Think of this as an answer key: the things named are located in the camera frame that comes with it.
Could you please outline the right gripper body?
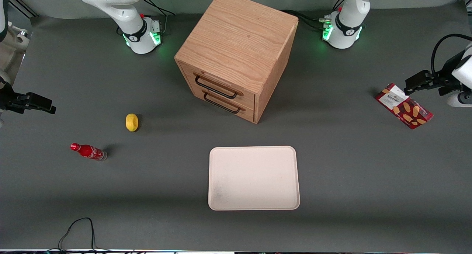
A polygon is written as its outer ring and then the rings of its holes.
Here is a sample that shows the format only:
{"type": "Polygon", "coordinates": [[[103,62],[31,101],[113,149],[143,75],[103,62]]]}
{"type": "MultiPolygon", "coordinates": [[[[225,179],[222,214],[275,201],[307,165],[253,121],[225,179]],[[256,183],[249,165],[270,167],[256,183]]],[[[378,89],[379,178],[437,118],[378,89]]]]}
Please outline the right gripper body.
{"type": "Polygon", "coordinates": [[[1,112],[13,111],[24,114],[26,110],[26,94],[14,92],[10,83],[1,83],[0,109],[1,112]]]}

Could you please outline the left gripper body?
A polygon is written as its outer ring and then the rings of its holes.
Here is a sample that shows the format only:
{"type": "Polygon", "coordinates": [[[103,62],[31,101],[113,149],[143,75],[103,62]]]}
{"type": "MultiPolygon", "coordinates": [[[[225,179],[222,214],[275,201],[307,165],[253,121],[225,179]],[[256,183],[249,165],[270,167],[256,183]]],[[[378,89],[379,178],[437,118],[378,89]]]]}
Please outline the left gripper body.
{"type": "Polygon", "coordinates": [[[458,61],[447,61],[440,71],[431,69],[432,81],[427,89],[438,89],[440,96],[451,92],[462,92],[462,83],[452,75],[458,64],[458,61]]]}

